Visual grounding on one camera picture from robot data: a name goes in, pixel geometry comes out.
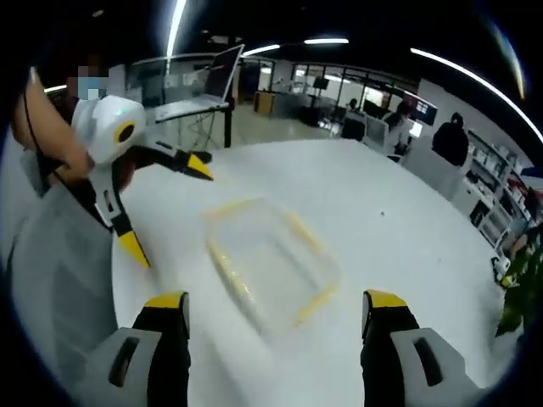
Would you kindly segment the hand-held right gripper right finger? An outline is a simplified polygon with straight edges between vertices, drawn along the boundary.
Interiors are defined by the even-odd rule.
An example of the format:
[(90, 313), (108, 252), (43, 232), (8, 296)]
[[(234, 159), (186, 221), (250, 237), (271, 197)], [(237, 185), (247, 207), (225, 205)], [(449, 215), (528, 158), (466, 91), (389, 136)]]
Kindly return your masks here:
[(365, 406), (470, 406), (465, 359), (435, 330), (421, 328), (393, 293), (366, 290), (361, 323)]

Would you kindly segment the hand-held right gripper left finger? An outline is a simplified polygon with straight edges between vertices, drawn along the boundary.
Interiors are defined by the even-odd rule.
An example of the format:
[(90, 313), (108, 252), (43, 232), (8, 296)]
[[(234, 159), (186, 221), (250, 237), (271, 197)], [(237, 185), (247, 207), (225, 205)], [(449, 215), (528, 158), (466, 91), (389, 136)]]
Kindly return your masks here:
[(87, 405), (186, 406), (189, 338), (189, 294), (151, 298), (90, 354)]

